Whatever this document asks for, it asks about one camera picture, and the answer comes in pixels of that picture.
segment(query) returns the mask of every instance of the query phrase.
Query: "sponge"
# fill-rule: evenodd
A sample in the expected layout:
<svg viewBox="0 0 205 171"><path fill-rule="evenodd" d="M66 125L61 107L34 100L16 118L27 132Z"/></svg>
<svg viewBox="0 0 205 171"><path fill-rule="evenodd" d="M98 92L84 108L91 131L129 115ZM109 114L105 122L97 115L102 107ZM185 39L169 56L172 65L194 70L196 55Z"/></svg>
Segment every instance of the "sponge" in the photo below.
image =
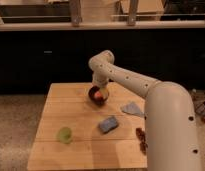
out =
<svg viewBox="0 0 205 171"><path fill-rule="evenodd" d="M119 126L119 123L117 119L114 116L111 116L104 121L99 123L99 128L102 131L102 133L106 134L109 131L117 128Z"/></svg>

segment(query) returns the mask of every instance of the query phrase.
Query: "wooden table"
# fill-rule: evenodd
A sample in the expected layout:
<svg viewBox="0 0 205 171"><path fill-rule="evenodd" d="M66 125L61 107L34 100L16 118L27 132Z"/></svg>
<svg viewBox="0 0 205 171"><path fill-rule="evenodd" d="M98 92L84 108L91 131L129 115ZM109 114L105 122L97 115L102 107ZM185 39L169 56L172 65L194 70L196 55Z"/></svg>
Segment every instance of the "wooden table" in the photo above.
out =
<svg viewBox="0 0 205 171"><path fill-rule="evenodd" d="M135 134L137 127L144 128L144 120L120 111L120 106L130 101L143 109L144 101L109 83L109 99L98 107L87 96L91 87L90 83L51 85L31 150L29 171L146 168L146 156ZM98 123L110 115L115 115L120 125L103 135ZM56 141L62 127L72 129L71 144Z"/></svg>

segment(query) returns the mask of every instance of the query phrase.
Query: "dark cabinet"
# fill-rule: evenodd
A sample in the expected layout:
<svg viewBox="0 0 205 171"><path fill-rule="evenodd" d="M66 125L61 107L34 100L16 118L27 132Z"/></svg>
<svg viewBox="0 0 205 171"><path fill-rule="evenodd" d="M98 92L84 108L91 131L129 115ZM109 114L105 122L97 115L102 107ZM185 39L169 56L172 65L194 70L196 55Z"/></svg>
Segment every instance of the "dark cabinet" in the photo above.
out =
<svg viewBox="0 0 205 171"><path fill-rule="evenodd" d="M205 29L21 31L0 32L0 93L90 82L88 60L106 49L120 67L205 88Z"/></svg>

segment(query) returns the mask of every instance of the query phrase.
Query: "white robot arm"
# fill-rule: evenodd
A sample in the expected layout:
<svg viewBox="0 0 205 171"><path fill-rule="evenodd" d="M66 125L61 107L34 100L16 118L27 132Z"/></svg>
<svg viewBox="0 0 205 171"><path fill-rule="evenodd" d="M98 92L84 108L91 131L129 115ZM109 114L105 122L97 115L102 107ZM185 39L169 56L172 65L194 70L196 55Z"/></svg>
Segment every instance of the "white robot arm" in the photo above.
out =
<svg viewBox="0 0 205 171"><path fill-rule="evenodd" d="M179 84L162 82L113 65L110 51L92 57L93 84L109 79L145 99L148 171L201 171L195 112L189 93Z"/></svg>

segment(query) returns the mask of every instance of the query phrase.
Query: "lime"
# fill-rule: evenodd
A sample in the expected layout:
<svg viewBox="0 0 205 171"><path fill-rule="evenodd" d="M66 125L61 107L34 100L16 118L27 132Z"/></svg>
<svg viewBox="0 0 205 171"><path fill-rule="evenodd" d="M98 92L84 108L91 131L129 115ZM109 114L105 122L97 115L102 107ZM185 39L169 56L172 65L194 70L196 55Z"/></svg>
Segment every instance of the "lime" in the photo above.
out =
<svg viewBox="0 0 205 171"><path fill-rule="evenodd" d="M57 133L57 141L64 144L69 144L72 140L71 135L72 135L71 129L68 127L63 127Z"/></svg>

